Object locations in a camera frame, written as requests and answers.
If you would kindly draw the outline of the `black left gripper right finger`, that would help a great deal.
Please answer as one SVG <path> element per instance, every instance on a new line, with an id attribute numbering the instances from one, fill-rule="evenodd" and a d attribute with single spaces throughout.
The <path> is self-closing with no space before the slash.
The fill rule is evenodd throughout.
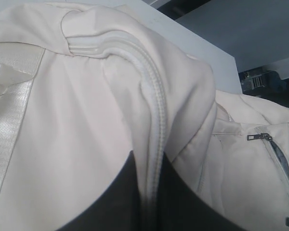
<path id="1" fill-rule="evenodd" d="M 163 155 L 157 196 L 158 231 L 242 231 L 203 202 Z"/>

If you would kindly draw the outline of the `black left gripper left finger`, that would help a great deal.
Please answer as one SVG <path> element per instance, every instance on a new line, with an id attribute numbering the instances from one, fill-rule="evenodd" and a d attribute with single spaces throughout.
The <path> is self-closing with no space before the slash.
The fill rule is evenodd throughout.
<path id="1" fill-rule="evenodd" d="M 108 188 L 61 231 L 140 231 L 141 208 L 136 162 L 131 151 Z"/>

